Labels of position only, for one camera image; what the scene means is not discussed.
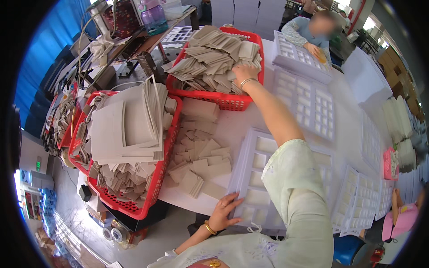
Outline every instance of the purple water bottle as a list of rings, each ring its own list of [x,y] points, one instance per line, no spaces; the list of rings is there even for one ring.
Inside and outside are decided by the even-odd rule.
[[[164,9],[159,5],[158,0],[141,0],[139,10],[148,35],[157,35],[168,29],[165,19]]]

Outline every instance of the water bottle lid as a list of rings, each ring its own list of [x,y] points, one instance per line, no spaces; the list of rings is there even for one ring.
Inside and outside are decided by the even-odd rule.
[[[146,11],[159,5],[158,0],[141,0],[139,5],[139,11]]]

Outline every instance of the pink container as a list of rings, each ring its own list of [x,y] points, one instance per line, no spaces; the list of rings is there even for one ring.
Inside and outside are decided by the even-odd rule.
[[[383,161],[384,161],[384,178],[387,180],[397,181],[398,175],[399,175],[399,165],[396,166],[396,176],[392,177],[392,165],[391,165],[391,156],[390,153],[394,152],[395,150],[392,147],[389,147],[387,151],[383,154]]]

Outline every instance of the light green shirt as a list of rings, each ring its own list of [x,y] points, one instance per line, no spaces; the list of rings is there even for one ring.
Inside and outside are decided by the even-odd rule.
[[[284,143],[268,161],[262,181],[287,224],[284,241],[259,233],[209,238],[180,255],[166,252],[148,268],[184,268],[216,257],[237,267],[331,267],[332,225],[323,198],[323,183],[308,144]]]

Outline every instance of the woman's arm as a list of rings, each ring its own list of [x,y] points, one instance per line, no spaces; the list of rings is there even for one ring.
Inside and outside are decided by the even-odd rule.
[[[224,196],[216,204],[213,214],[208,220],[208,225],[212,231],[218,232],[220,230],[226,229],[227,227],[239,223],[240,218],[234,218],[229,220],[227,218],[228,214],[239,204],[244,201],[244,198],[233,201],[234,198],[239,196],[239,192],[231,193],[227,196]],[[180,245],[175,252],[180,254],[187,250],[189,247],[195,246],[203,242],[205,239],[208,239],[211,235],[211,232],[207,229],[206,225],[201,225],[198,230],[193,234],[188,240],[186,240],[182,245]]]
[[[247,78],[257,78],[258,70],[247,65],[236,66],[233,72],[237,76],[237,85]],[[252,97],[264,117],[265,124],[280,147],[292,139],[304,140],[304,135],[293,115],[274,95],[269,93],[258,81],[245,83],[243,90]]]
[[[243,80],[257,76],[257,71],[246,65],[236,66],[233,72],[238,86]],[[313,153],[283,103],[257,81],[247,82],[243,90],[258,106],[279,145],[261,178],[287,224],[287,239],[278,250],[286,254],[278,254],[278,261],[284,267],[330,267],[334,249],[332,224]]]
[[[302,17],[294,18],[293,20],[286,23],[281,29],[281,32],[287,41],[300,47],[304,47],[304,44],[308,43],[308,40],[297,32],[300,27],[300,23],[304,20],[305,18]]]
[[[397,199],[395,190],[396,190],[396,188],[393,189],[393,192],[392,192],[393,225],[396,225],[396,221],[398,220],[398,215],[399,215],[398,199]]]
[[[205,227],[205,225],[201,225],[198,230],[186,240],[182,245],[180,245],[176,250],[174,250],[177,254],[180,254],[187,250],[191,246],[195,246],[196,244],[203,242],[205,239],[208,239],[211,235],[211,232]]]
[[[398,208],[400,208],[401,206],[404,205],[404,203],[402,202],[401,195],[399,194],[399,189],[394,188],[393,191],[396,193],[396,200],[398,203]]]

